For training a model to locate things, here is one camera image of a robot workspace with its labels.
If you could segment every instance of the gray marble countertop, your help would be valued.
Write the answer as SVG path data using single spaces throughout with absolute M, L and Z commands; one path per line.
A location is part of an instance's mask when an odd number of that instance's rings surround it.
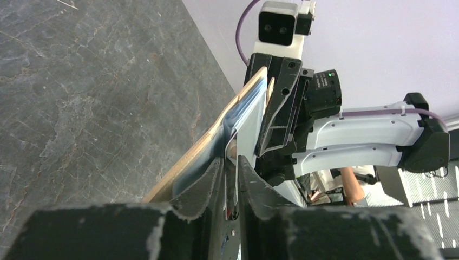
M 0 256 L 38 207 L 140 201 L 233 96 L 181 1 L 1 1 Z

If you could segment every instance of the purple cable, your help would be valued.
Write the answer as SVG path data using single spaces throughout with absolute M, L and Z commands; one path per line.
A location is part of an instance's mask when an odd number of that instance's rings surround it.
M 246 7 L 244 12 L 241 15 L 241 18 L 239 18 L 238 26 L 236 27 L 236 48 L 238 48 L 239 56 L 241 56 L 242 61 L 244 62 L 245 65 L 248 65 L 248 60 L 244 56 L 244 53 L 242 52 L 241 48 L 241 42 L 240 42 L 240 34 L 241 34 L 241 27 L 242 23 L 244 22 L 245 17 L 247 16 L 248 12 L 256 5 L 256 3 L 260 2 L 260 0 L 252 0 L 250 4 Z
M 385 110 L 343 112 L 343 117 L 345 116 L 366 116 L 366 115 L 388 115 L 388 114 L 401 114 L 401 113 L 402 113 L 402 109 L 385 109 Z M 406 114 L 428 115 L 431 118 L 438 119 L 442 123 L 442 125 L 446 129 L 448 129 L 445 121 L 439 115 L 435 114 L 434 112 L 431 112 L 425 109 L 420 109 L 420 108 L 406 108 L 405 113 Z
M 252 0 L 250 4 L 246 7 L 244 12 L 242 13 L 241 17 L 239 18 L 238 26 L 236 27 L 236 48 L 238 49 L 239 56 L 241 56 L 242 61 L 245 65 L 248 65 L 248 60 L 244 56 L 242 52 L 241 42 L 240 42 L 240 34 L 241 34 L 241 27 L 242 23 L 244 22 L 245 17 L 247 16 L 248 12 L 258 3 L 260 0 Z M 387 114 L 401 114 L 403 111 L 402 109 L 385 109 L 385 110 L 371 110 L 371 111 L 356 111 L 356 112 L 343 112 L 343 116 L 365 116 L 365 115 L 387 115 Z M 430 116 L 431 118 L 438 119 L 443 126 L 447 128 L 445 121 L 434 112 L 420 109 L 420 108 L 406 108 L 405 113 L 407 114 L 423 114 Z

